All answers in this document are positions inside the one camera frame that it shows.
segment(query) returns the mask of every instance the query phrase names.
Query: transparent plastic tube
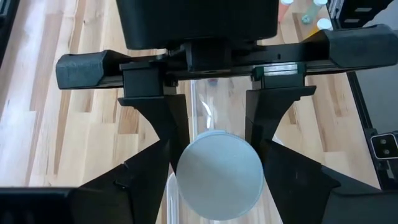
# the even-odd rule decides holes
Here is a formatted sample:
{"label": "transparent plastic tube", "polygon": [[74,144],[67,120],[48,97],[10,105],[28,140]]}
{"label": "transparent plastic tube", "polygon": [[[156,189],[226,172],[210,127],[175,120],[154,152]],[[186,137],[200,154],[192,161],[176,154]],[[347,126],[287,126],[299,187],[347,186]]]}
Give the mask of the transparent plastic tube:
{"label": "transparent plastic tube", "polygon": [[193,138],[217,129],[244,139],[246,90],[250,77],[191,81]]}
{"label": "transparent plastic tube", "polygon": [[167,199],[167,224],[179,224],[180,199],[178,197],[178,184],[174,173],[172,173],[167,179],[166,199]]}
{"label": "transparent plastic tube", "polygon": [[304,24],[311,24],[317,17],[319,10],[328,3],[327,0],[313,0],[311,6],[308,8],[307,12],[302,17],[302,22]]}

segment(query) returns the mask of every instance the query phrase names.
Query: white cylindrical object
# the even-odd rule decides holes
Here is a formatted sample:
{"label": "white cylindrical object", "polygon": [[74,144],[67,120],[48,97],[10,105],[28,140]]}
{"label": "white cylindrical object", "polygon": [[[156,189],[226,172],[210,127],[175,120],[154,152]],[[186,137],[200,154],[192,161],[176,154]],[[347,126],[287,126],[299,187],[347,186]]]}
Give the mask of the white cylindrical object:
{"label": "white cylindrical object", "polygon": [[316,6],[324,6],[328,4],[328,0],[313,0],[313,3]]}
{"label": "white cylindrical object", "polygon": [[280,0],[280,3],[284,4],[285,6],[289,6],[293,3],[293,0]]}
{"label": "white cylindrical object", "polygon": [[322,18],[317,22],[318,30],[332,30],[332,25],[329,19]]}
{"label": "white cylindrical object", "polygon": [[257,152],[226,131],[198,135],[182,153],[176,177],[188,206],[210,220],[229,220],[250,211],[265,182]]}

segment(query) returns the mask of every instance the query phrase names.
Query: light wood surface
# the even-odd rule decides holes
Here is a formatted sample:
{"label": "light wood surface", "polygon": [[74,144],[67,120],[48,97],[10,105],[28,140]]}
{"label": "light wood surface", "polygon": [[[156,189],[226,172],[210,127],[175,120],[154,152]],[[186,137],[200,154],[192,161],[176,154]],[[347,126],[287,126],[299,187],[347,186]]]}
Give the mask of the light wood surface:
{"label": "light wood surface", "polygon": [[[278,35],[261,44],[306,38],[313,26],[301,25],[300,16],[308,5],[306,0],[295,1],[280,23]],[[324,8],[320,17],[327,16]],[[0,70],[1,186],[79,186],[157,140],[143,116],[117,103],[121,90],[58,89],[55,64],[63,54],[103,49],[131,56],[163,51],[126,50],[113,0],[21,0]],[[308,77],[307,83],[318,86],[316,94],[289,109],[278,137],[291,149],[378,187],[346,75]],[[219,111],[236,110],[218,113],[218,121],[242,136],[244,91],[250,82],[225,79],[219,85],[222,88],[213,94],[225,104],[215,106]],[[190,103],[190,83],[181,82],[179,91],[187,94]],[[165,211],[163,203],[157,223],[166,223]],[[279,223],[268,191],[243,219]],[[201,222],[184,209],[182,220]]]}

